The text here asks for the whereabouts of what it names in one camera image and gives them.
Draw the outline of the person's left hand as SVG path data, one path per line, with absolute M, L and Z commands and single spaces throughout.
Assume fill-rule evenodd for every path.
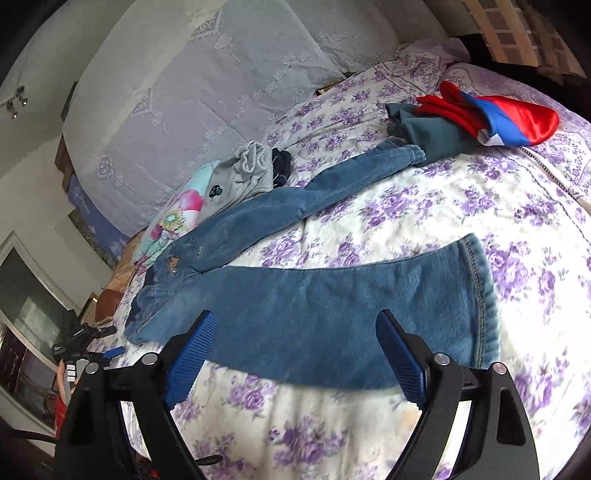
M 77 385 L 75 367 L 67 365 L 61 360 L 57 367 L 56 382 L 59 397 L 62 403 L 68 406 Z

